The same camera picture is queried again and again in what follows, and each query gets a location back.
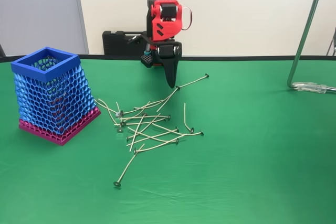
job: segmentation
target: metal rod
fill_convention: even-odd
[[[138,132],[138,133],[139,133],[140,135],[145,136],[145,137],[148,137],[148,138],[150,138],[150,139],[152,139],[152,140],[156,140],[156,141],[163,142],[163,143],[168,142],[168,141],[166,141],[166,140],[161,140],[161,139],[155,138],[154,136],[148,136],[148,135],[146,135],[146,134],[144,134],[144,133],[142,133],[142,132]]]
[[[153,123],[157,123],[157,122],[161,122],[161,121],[164,121],[166,120],[166,118],[160,118],[160,119],[157,119],[156,121],[154,121]],[[148,124],[148,123],[151,123],[151,122],[142,122],[140,124]],[[122,127],[124,126],[130,126],[130,125],[138,125],[139,123],[125,123],[125,125],[122,125]],[[115,123],[114,124],[115,126],[120,126],[120,123]]]
[[[135,116],[138,116],[138,115],[140,115],[143,111],[144,111],[145,109],[142,109],[138,114],[136,114]]]
[[[160,116],[160,114],[158,114],[158,115],[151,121],[151,123],[147,124],[145,128],[143,128],[141,131],[139,131],[139,132],[137,133],[137,135],[141,134],[141,133],[144,132],[149,126],[151,126],[151,124],[155,121],[155,119],[156,119],[158,116]],[[132,138],[132,137],[134,137],[134,135],[126,137],[126,140],[129,139],[129,138]]]
[[[109,107],[106,107],[106,106],[102,105],[102,104],[99,103],[97,100],[102,101],[104,104],[106,104],[103,100],[101,100],[101,99],[99,99],[99,98],[95,100],[96,104],[102,106],[103,108],[105,108],[105,109],[107,109],[107,110],[109,110],[109,111],[112,111],[114,114],[116,113],[116,111],[114,111],[113,109],[111,109],[111,108],[109,108]]]
[[[107,112],[109,113],[109,115],[110,115],[112,121],[114,122],[114,124],[116,124],[117,122],[114,120],[114,118],[113,118],[113,116],[111,115],[111,112],[110,112],[110,111],[112,111],[112,109],[110,109],[110,108],[107,106],[107,104],[106,104],[103,100],[101,100],[101,99],[99,99],[99,100],[100,100],[105,106],[102,105],[102,104],[100,104],[100,103],[97,102],[96,100],[95,100],[95,102],[96,102],[97,104],[99,104],[100,106],[102,106],[103,108],[107,109]]]
[[[336,87],[327,87],[327,91],[336,92]]]
[[[150,150],[152,150],[152,149],[159,148],[159,147],[161,147],[161,146],[163,146],[163,145],[166,145],[166,144],[169,144],[169,143],[172,143],[172,142],[176,143],[176,145],[177,145],[178,142],[179,142],[179,138],[180,138],[180,137],[183,137],[183,136],[185,136],[185,135],[186,135],[186,134],[184,134],[184,135],[182,135],[182,136],[178,136],[178,137],[176,137],[176,138],[174,138],[174,139],[171,139],[171,140],[169,140],[169,141],[167,141],[167,142],[165,142],[165,143],[159,144],[159,145],[157,145],[157,146],[154,146],[154,147],[151,147],[151,148],[148,148],[148,149],[142,149],[142,150],[136,150],[136,149],[134,149],[134,154],[136,154],[136,153],[138,153],[138,152],[146,152],[146,151],[150,151]]]
[[[330,51],[330,48],[331,48],[333,42],[334,42],[334,38],[331,39],[330,46],[329,46],[329,48],[328,48],[328,52],[327,52],[327,55],[326,55],[326,56],[328,56],[329,51]]]
[[[140,119],[141,116],[133,116],[131,118],[123,118],[123,119],[127,119],[127,120],[130,120],[130,119]],[[168,119],[169,116],[167,115],[148,115],[148,116],[145,116],[145,118],[166,118]]]
[[[145,144],[141,145],[141,147],[138,149],[138,151],[140,151],[142,149],[142,147],[144,146]],[[135,158],[135,156],[138,154],[138,152],[135,152],[133,157],[131,158],[131,160],[128,162],[126,168],[124,169],[124,171],[122,172],[121,176],[119,177],[119,179],[115,182],[113,182],[113,184],[117,187],[120,187],[121,186],[121,180],[123,178],[123,176],[125,175],[125,172],[127,171],[128,167],[130,166],[131,162],[133,161],[133,159]]]
[[[155,135],[155,136],[151,136],[151,137],[145,137],[145,138],[143,138],[143,139],[140,139],[140,140],[135,141],[134,143],[136,144],[136,143],[145,141],[145,140],[147,140],[147,139],[150,139],[150,138],[152,138],[152,137],[164,136],[164,135],[167,135],[167,134],[170,134],[170,132],[167,131],[167,132],[161,133],[161,134],[159,134],[159,135]]]
[[[180,86],[180,88],[183,88],[183,87],[185,87],[185,86],[188,86],[188,85],[190,85],[190,84],[193,84],[193,83],[195,83],[195,82],[198,82],[198,81],[200,81],[200,80],[203,80],[203,79],[205,79],[205,78],[209,78],[209,75],[208,75],[207,73],[205,74],[204,77],[201,77],[201,78],[197,79],[196,81],[192,81],[192,82],[189,82],[189,83],[187,83],[187,84],[185,84],[185,85],[182,85],[182,86]]]
[[[163,130],[172,132],[172,133],[174,133],[174,134],[176,134],[176,135],[180,135],[180,136],[182,136],[182,135],[184,135],[184,136],[204,135],[203,131],[200,131],[200,132],[197,132],[197,133],[193,133],[193,134],[183,134],[183,133],[179,133],[178,131],[175,132],[175,131],[169,130],[169,129],[167,129],[167,128],[165,128],[165,127],[162,127],[162,126],[159,126],[159,125],[157,125],[157,124],[155,124],[155,123],[153,123],[153,125],[156,126],[156,127],[158,127],[158,128],[161,128],[161,129],[163,129]]]
[[[313,20],[314,13],[315,13],[318,2],[319,2],[319,0],[313,0],[313,3],[311,5],[311,9],[310,9],[309,16],[308,16],[308,19],[307,19],[307,22],[306,22],[306,26],[305,26],[305,29],[303,31],[301,41],[300,41],[300,44],[299,44],[299,47],[298,47],[298,51],[296,52],[296,55],[295,55],[295,58],[294,58],[294,61],[293,61],[293,65],[292,65],[292,68],[291,68],[289,76],[288,76],[287,86],[290,87],[290,88],[293,88],[292,81],[293,81],[293,77],[294,77],[294,74],[295,74],[295,70],[296,70],[296,67],[298,66],[298,62],[300,60],[300,56],[301,56],[304,44],[306,42],[307,35],[308,35],[308,32],[309,32],[309,28],[310,28],[311,22]]]
[[[141,119],[140,119],[140,123],[138,123],[138,125],[137,125],[137,127],[136,127],[135,134],[134,134],[134,136],[133,136],[132,144],[131,144],[131,147],[130,147],[130,152],[131,152],[131,150],[132,150],[132,147],[133,147],[133,144],[134,144],[134,140],[135,140],[135,137],[137,136],[137,132],[138,132],[138,130],[139,130],[140,124],[141,124],[141,122],[142,122],[142,120],[143,120],[143,118],[144,118],[145,116],[146,116],[146,114],[144,114],[144,115],[141,117]]]
[[[184,103],[184,126],[188,129],[188,131],[193,134],[194,133],[194,128],[189,128],[187,123],[185,122],[185,103]]]
[[[158,110],[156,111],[157,113],[163,108],[163,106],[165,106],[167,101],[173,96],[173,94],[175,94],[177,90],[180,90],[179,86],[176,86],[176,89],[173,91],[173,93],[169,97],[167,97],[167,100],[161,105],[161,107],[158,108]]]

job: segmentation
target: green table surface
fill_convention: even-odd
[[[94,97],[113,109],[172,92],[162,68],[137,61],[82,67]],[[140,153],[118,189],[113,182],[133,156],[130,133],[117,134],[102,107],[65,146],[20,130],[10,63],[0,64],[0,224],[336,223],[336,96],[289,90],[290,67],[180,62],[176,84],[210,78],[177,92],[161,110],[171,120],[159,124],[186,132],[185,102],[187,123],[205,135]],[[336,86],[335,69],[335,61],[302,61],[295,80]]]

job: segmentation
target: white wall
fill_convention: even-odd
[[[185,56],[294,55],[312,0],[178,0],[193,24],[176,37]],[[101,35],[145,30],[146,0],[81,0],[89,51],[103,54]],[[336,26],[336,2],[320,0],[304,55],[324,55]]]
[[[7,55],[46,46],[85,54],[77,0],[0,0],[0,44]]]

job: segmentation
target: blue honeycomb basket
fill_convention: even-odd
[[[12,71],[23,130],[64,145],[100,114],[78,55],[45,47]]]

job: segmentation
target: round pin head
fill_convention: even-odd
[[[165,121],[169,121],[170,120],[170,115],[168,115],[168,118],[164,118]]]
[[[118,181],[113,182],[114,186],[121,187],[121,184]]]

